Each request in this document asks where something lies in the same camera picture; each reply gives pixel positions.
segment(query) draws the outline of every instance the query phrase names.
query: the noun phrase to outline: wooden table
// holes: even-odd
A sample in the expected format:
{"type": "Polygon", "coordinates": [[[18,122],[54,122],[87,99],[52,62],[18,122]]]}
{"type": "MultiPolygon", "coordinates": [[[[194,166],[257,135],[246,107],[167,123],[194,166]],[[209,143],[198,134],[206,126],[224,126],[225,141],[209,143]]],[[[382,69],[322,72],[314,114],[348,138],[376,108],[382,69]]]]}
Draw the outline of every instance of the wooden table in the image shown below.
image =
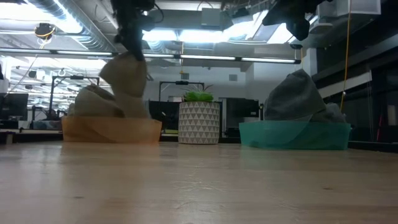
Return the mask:
{"type": "Polygon", "coordinates": [[[398,155],[14,144],[0,148],[0,223],[397,223],[398,155]]]}

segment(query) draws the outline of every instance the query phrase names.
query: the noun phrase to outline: geometric patterned pot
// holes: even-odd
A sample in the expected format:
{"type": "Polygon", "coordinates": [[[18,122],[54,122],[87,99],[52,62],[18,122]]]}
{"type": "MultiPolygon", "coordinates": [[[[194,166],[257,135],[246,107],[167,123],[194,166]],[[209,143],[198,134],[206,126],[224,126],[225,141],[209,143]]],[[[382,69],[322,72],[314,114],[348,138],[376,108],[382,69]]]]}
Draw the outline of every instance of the geometric patterned pot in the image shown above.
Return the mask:
{"type": "Polygon", "coordinates": [[[180,103],[178,120],[179,143],[218,144],[220,137],[219,103],[180,103]]]}

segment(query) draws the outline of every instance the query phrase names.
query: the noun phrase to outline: plastic bin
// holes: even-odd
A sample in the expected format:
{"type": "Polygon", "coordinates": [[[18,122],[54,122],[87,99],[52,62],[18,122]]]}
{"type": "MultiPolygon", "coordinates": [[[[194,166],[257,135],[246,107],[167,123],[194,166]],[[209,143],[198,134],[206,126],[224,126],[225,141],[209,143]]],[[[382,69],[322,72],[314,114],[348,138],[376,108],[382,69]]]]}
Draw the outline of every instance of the plastic bin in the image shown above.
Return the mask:
{"type": "Polygon", "coordinates": [[[240,123],[244,146],[267,149],[345,150],[351,125],[302,121],[240,123]]]}

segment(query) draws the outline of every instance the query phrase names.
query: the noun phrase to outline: beige cloth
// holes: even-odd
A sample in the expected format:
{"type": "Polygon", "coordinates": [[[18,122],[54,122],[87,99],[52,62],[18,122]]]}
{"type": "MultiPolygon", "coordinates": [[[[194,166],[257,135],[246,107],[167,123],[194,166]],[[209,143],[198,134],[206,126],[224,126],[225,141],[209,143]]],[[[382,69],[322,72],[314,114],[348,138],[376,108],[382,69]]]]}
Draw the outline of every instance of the beige cloth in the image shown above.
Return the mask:
{"type": "Polygon", "coordinates": [[[142,101],[147,67],[131,54],[109,61],[99,76],[113,95],[91,84],[80,90],[72,113],[62,119],[65,141],[156,143],[162,123],[149,119],[142,101]]]}

